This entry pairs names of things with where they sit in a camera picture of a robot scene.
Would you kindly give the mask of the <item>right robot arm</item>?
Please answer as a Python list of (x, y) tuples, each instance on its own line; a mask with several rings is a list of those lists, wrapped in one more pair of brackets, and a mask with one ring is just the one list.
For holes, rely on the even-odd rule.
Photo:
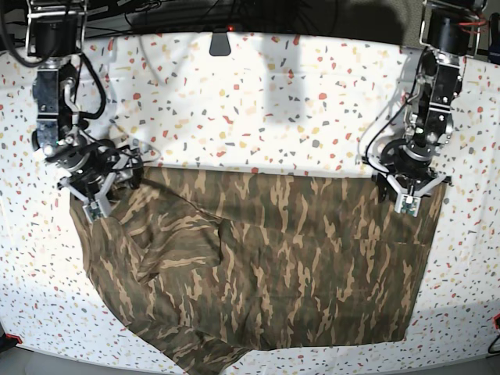
[[(45, 161), (69, 173), (60, 188), (68, 188), (81, 201), (113, 198), (122, 188), (137, 189), (143, 175), (140, 153), (88, 132), (90, 121), (105, 111), (106, 93), (83, 41), (88, 17), (86, 1), (29, 1), (27, 43), (30, 57), (39, 59), (33, 97), (37, 105), (32, 142)], [(94, 81), (99, 107), (85, 112), (77, 105), (80, 71), (73, 63), (79, 57)]]

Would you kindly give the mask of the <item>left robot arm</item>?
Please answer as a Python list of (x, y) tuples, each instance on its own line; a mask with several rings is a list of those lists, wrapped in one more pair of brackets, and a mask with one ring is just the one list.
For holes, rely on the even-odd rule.
[(373, 175), (381, 200), (421, 198), (434, 184), (448, 180), (430, 165), (454, 130), (452, 101), (463, 84), (460, 64), (477, 52), (480, 30), (487, 22), (486, 5), (485, 1), (422, 3), (420, 44), (424, 50), (399, 111), (404, 130), (384, 146)]

